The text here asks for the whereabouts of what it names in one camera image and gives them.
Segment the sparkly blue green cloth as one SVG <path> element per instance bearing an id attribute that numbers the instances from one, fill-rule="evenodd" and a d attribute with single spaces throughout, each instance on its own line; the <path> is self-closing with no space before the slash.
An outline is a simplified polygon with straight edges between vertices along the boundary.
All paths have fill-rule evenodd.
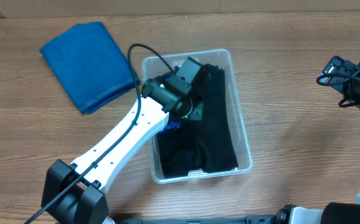
<path id="1" fill-rule="evenodd" d="M 176 107 L 178 106 L 181 96 L 179 95 L 178 91 L 169 84 L 169 81 L 173 73 L 167 72 L 163 75 L 163 82 L 164 85 L 163 89 L 165 90 L 165 97 L 167 98 L 166 102 L 164 103 L 164 110 L 169 112 L 169 121 L 165 126 L 163 132 L 177 129 L 180 127 L 180 118 L 178 112 L 176 112 Z"/>

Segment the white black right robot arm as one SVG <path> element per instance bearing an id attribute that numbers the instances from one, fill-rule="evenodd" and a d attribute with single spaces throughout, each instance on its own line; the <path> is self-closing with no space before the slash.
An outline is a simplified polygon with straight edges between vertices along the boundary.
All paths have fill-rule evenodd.
<path id="1" fill-rule="evenodd" d="M 341 94 L 340 108 L 360 110 L 360 61 L 353 63 L 335 55 L 330 58 L 316 83 Z M 256 220 L 257 223 L 360 223 L 360 180 L 348 202 L 332 201 L 323 208 L 286 204 L 277 213 Z"/>

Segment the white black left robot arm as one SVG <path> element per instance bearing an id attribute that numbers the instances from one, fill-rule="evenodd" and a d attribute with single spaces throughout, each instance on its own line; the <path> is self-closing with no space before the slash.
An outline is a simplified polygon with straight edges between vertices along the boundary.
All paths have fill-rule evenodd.
<path id="1" fill-rule="evenodd" d="M 142 145 L 170 119 L 200 118 L 192 101 L 207 76 L 188 57 L 170 72 L 144 82 L 129 113 L 93 148 L 70 164 L 55 161 L 48 169 L 42 209 L 64 224 L 113 223 L 106 194 Z"/>

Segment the black cloth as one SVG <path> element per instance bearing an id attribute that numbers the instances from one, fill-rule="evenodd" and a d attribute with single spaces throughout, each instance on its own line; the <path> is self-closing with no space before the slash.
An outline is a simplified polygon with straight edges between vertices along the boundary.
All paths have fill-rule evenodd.
<path id="1" fill-rule="evenodd" d="M 165 178 L 187 176 L 206 163 L 198 142 L 195 125 L 198 121 L 183 120 L 157 134 L 159 157 Z"/>
<path id="2" fill-rule="evenodd" d="M 203 151 L 202 170 L 225 172 L 238 167 L 229 130 L 225 94 L 225 71 L 205 64 L 208 72 L 202 89 L 203 117 L 198 129 L 198 141 Z"/>

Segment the blue denim cloth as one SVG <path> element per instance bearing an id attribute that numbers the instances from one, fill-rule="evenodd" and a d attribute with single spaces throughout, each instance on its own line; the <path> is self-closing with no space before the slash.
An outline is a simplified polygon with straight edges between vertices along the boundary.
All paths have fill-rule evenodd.
<path id="1" fill-rule="evenodd" d="M 140 84 L 101 22 L 71 27 L 41 47 L 40 53 L 82 114 L 96 112 Z"/>

